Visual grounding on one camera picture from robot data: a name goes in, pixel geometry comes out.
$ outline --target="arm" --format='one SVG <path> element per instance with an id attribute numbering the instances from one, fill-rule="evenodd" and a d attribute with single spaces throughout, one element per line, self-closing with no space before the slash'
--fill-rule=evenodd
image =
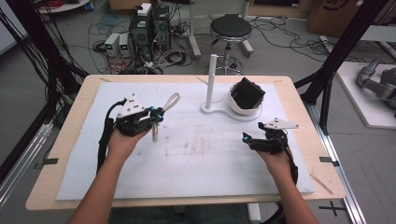
<path id="1" fill-rule="evenodd" d="M 275 180 L 287 223 L 318 223 L 291 179 L 289 158 L 284 151 L 271 155 L 258 152 Z"/>
<path id="2" fill-rule="evenodd" d="M 119 130 L 114 130 L 108 143 L 105 162 L 67 223 L 100 224 L 108 222 L 122 166 L 134 151 L 137 142 L 146 133 L 128 137 L 122 135 Z"/>

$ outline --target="forearm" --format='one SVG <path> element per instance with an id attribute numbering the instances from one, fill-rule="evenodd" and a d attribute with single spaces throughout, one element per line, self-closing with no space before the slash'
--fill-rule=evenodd
<path id="1" fill-rule="evenodd" d="M 276 179 L 276 186 L 279 190 L 285 218 L 288 224 L 318 223 L 291 178 Z"/>
<path id="2" fill-rule="evenodd" d="M 68 223 L 107 223 L 122 165 L 107 157 Z"/>

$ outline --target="wooden table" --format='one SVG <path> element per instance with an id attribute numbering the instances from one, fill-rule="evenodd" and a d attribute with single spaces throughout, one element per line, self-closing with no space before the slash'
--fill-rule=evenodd
<path id="1" fill-rule="evenodd" d="M 79 131 L 92 106 L 96 92 L 103 82 L 163 82 L 198 83 L 197 77 L 205 80 L 207 76 L 97 76 L 87 77 L 78 93 L 70 113 L 49 154 L 49 158 L 59 158 L 57 164 L 45 165 L 26 202 L 29 210 L 76 208 L 79 201 L 56 201 L 61 186 L 68 157 L 78 139 Z M 293 130 L 294 137 L 304 158 L 306 168 L 314 184 L 315 192 L 305 195 L 307 200 L 341 199 L 346 191 L 331 162 L 321 162 L 319 157 L 328 157 L 311 118 L 307 114 L 300 96 L 289 77 L 246 76 L 256 83 L 274 84 L 278 97 L 289 120 L 299 124 Z M 241 77 L 216 77 L 216 83 L 236 83 Z M 219 196 L 167 199 L 114 200 L 113 206 L 155 206 L 205 203 L 259 203 L 279 201 L 278 196 Z"/>

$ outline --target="black stool seat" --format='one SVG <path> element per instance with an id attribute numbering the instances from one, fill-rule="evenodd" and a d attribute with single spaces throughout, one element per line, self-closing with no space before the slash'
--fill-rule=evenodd
<path id="1" fill-rule="evenodd" d="M 244 41 L 250 37 L 251 25 L 235 15 L 225 15 L 210 23 L 210 33 L 225 41 Z"/>

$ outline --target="black metal pole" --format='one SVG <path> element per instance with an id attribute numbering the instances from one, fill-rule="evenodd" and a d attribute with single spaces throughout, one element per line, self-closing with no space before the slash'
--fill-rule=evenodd
<path id="1" fill-rule="evenodd" d="M 387 2 L 388 0 L 365 0 L 322 67 L 314 75 L 294 84 L 296 88 L 299 88 L 311 82 L 306 92 L 301 95 L 303 101 L 311 105 L 314 105 L 320 94 L 326 91 L 322 98 L 319 121 L 325 134 L 328 134 L 327 117 L 329 115 L 332 79 Z"/>

